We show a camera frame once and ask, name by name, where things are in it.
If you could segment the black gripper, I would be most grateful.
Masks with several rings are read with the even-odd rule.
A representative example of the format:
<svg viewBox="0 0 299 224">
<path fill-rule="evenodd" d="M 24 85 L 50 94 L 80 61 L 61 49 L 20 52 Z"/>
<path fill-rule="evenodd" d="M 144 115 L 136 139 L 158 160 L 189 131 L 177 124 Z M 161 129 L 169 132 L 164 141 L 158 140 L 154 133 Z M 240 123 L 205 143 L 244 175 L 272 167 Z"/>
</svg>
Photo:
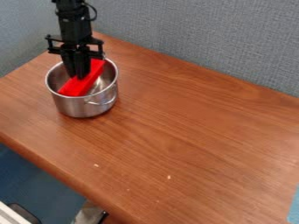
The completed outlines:
<svg viewBox="0 0 299 224">
<path fill-rule="evenodd" d="M 89 58 L 104 59 L 102 40 L 86 37 L 78 43 L 72 43 L 64 41 L 60 35 L 50 34 L 45 36 L 45 40 L 48 53 L 60 55 L 69 77 L 77 75 L 77 78 L 82 80 L 89 74 Z"/>
</svg>

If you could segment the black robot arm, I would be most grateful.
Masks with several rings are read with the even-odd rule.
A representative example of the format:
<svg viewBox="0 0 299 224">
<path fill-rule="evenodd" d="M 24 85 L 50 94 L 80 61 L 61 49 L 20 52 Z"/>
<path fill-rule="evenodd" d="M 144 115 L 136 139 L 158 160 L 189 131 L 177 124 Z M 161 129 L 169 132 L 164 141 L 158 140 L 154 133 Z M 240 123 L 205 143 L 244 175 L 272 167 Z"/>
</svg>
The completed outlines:
<svg viewBox="0 0 299 224">
<path fill-rule="evenodd" d="M 90 60 L 104 59 L 104 42 L 92 36 L 90 23 L 97 10 L 85 0 L 50 0 L 60 34 L 45 36 L 48 53 L 60 55 L 68 76 L 82 80 L 90 72 Z"/>
</svg>

